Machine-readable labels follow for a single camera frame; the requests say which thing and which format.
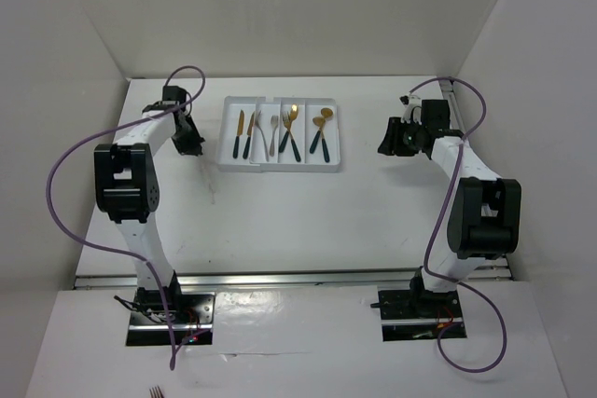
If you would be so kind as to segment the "gold fork green handle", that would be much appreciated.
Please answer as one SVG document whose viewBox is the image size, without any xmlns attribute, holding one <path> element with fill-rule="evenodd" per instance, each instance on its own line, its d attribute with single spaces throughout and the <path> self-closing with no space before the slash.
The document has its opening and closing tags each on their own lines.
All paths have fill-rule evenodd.
<svg viewBox="0 0 597 398">
<path fill-rule="evenodd" d="M 279 144 L 279 152 L 280 153 L 283 153 L 285 151 L 287 141 L 291 135 L 292 123 L 298 117 L 298 114 L 299 114 L 299 108 L 295 103 L 290 106 L 289 111 L 282 113 L 282 121 L 283 121 L 283 126 L 285 128 L 285 134 L 283 136 L 282 141 Z"/>
<path fill-rule="evenodd" d="M 301 157 L 300 157 L 299 149 L 298 149 L 298 146 L 297 146 L 296 141 L 294 139 L 294 136 L 292 134 L 292 131 L 291 131 L 291 135 L 290 135 L 288 141 L 290 141 L 290 143 L 292 145 L 292 150 L 293 150 L 293 154 L 294 154 L 294 157 L 295 157 L 295 161 L 296 162 L 301 162 Z"/>
</svg>

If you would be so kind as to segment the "gold knife green handle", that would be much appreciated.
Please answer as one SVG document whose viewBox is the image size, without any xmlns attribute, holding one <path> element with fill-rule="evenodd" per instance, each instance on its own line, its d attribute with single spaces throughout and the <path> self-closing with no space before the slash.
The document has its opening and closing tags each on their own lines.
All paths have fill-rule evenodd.
<svg viewBox="0 0 597 398">
<path fill-rule="evenodd" d="M 249 154 L 250 154 L 250 148 L 251 148 L 251 141 L 252 141 L 252 134 L 253 134 L 253 128 L 254 128 L 254 120 L 255 120 L 255 112 L 253 112 L 251 114 L 250 120 L 249 120 L 249 124 L 247 127 L 247 132 L 246 132 L 246 141 L 245 141 L 245 145 L 243 148 L 243 159 L 248 159 L 249 158 Z"/>
<path fill-rule="evenodd" d="M 244 110 L 241 110 L 239 113 L 239 116 L 238 116 L 237 130 L 236 130 L 236 136 L 235 136 L 233 152 L 232 152 L 232 156 L 234 159 L 237 159 L 239 157 L 240 140 L 241 140 L 241 136 L 243 135 L 244 117 L 245 117 Z"/>
</svg>

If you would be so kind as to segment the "gold spoon green handle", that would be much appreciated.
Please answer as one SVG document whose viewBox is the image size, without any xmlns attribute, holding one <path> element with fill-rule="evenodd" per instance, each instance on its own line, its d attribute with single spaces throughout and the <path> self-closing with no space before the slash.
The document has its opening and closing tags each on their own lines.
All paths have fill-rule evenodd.
<svg viewBox="0 0 597 398">
<path fill-rule="evenodd" d="M 324 133 L 324 128 L 325 128 L 326 123 L 332 118 L 333 111 L 330 108 L 325 107 L 325 108 L 321 109 L 321 115 L 322 115 L 322 121 L 321 121 L 321 124 L 319 125 L 319 131 L 320 131 L 320 137 L 321 137 L 321 142 L 322 142 L 324 160 L 326 163 L 329 163 L 330 155 L 329 155 L 329 151 L 328 151 L 328 147 L 327 147 L 327 143 L 326 143 L 326 136 Z"/>
<path fill-rule="evenodd" d="M 312 119 L 312 122 L 317 127 L 317 132 L 315 133 L 315 135 L 314 135 L 314 137 L 312 139 L 312 143 L 311 143 L 310 148 L 309 148 L 309 152 L 311 154 L 314 153 L 314 151 L 315 151 L 315 149 L 316 149 L 316 147 L 318 145 L 318 142 L 319 142 L 319 140 L 320 140 L 320 138 L 322 136 L 323 127 L 324 127 L 324 125 L 326 123 L 326 120 L 325 120 L 324 117 L 319 116 L 319 117 L 314 117 Z"/>
</svg>

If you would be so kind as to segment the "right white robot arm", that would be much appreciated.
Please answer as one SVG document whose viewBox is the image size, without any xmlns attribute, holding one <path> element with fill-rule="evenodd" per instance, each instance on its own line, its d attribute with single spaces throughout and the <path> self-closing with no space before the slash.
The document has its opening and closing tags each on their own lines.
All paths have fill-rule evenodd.
<svg viewBox="0 0 597 398">
<path fill-rule="evenodd" d="M 423 267 L 410 280 L 407 298 L 396 308 L 403 316 L 439 316 L 456 297 L 458 281 L 487 261 L 513 253 L 518 245 L 521 185 L 492 171 L 451 126 L 445 100 L 401 97 L 406 110 L 391 117 L 378 151 L 385 156 L 426 155 L 449 177 L 441 219 Z"/>
</svg>

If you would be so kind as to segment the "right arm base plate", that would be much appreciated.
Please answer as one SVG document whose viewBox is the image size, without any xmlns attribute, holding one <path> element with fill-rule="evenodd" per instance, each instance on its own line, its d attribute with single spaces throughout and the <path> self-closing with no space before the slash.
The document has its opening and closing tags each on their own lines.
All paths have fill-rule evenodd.
<svg viewBox="0 0 597 398">
<path fill-rule="evenodd" d="M 433 340 L 441 331 L 444 338 L 466 338 L 458 294 L 432 293 L 414 297 L 412 291 L 380 290 L 370 305 L 379 312 L 384 342 Z"/>
</svg>

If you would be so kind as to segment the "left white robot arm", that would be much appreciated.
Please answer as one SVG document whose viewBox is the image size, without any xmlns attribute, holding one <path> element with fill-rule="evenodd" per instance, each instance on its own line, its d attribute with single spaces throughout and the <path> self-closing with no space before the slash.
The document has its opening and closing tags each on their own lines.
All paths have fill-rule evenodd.
<svg viewBox="0 0 597 398">
<path fill-rule="evenodd" d="M 189 98 L 180 87 L 164 87 L 161 100 L 144 108 L 144 123 L 113 144 L 97 145 L 93 155 L 97 206 L 133 254 L 137 291 L 132 308 L 151 310 L 165 323 L 180 318 L 185 301 L 157 229 L 160 187 L 153 157 L 168 140 L 181 156 L 202 154 L 204 139 L 185 109 L 160 115 Z"/>
</svg>

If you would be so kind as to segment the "silver fork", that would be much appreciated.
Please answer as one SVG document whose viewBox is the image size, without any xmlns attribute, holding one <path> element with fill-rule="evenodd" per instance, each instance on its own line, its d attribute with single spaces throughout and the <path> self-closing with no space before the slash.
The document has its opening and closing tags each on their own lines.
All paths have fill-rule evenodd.
<svg viewBox="0 0 597 398">
<path fill-rule="evenodd" d="M 263 147 L 264 147 L 265 160 L 266 160 L 266 162 L 269 162 L 269 159 L 270 159 L 269 158 L 269 150 L 268 150 L 266 139 L 265 139 L 265 133 L 264 133 L 264 130 L 262 129 L 262 126 L 261 126 L 261 123 L 260 123 L 261 116 L 262 116 L 262 111 L 259 110 L 257 112 L 257 114 L 256 114 L 255 126 L 257 127 L 257 129 L 258 129 L 258 131 L 260 133 L 260 136 L 261 136 L 261 140 L 262 140 Z"/>
<path fill-rule="evenodd" d="M 270 146 L 269 146 L 269 156 L 271 158 L 273 158 L 275 155 L 275 139 L 276 139 L 276 132 L 277 132 L 277 129 L 279 126 L 279 116 L 272 115 L 270 124 L 271 124 L 271 140 L 270 140 Z"/>
</svg>

